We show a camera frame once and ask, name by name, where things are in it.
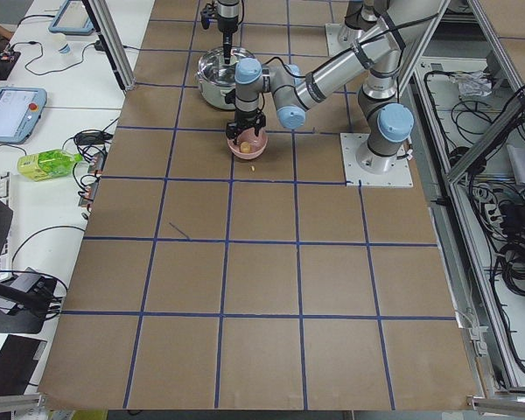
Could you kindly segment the black egg gripper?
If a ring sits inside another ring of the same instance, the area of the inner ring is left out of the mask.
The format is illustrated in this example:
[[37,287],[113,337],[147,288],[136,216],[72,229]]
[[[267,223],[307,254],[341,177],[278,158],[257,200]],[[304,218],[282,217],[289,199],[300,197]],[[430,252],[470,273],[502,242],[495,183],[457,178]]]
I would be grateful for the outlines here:
[[227,140],[237,145],[237,138],[242,132],[253,129],[255,136],[258,137],[265,126],[266,115],[260,109],[243,111],[237,108],[234,112],[234,120],[228,122],[226,126]]

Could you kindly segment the black gripper over pot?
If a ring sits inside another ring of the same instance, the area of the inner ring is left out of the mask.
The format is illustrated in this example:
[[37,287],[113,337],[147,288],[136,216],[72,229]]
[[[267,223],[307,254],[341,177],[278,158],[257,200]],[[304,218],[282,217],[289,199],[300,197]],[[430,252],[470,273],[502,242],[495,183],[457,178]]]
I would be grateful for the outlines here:
[[240,0],[217,0],[207,3],[200,11],[200,22],[207,30],[212,22],[216,22],[222,32],[222,51],[224,64],[231,63],[233,33],[238,30],[244,19],[244,2]]

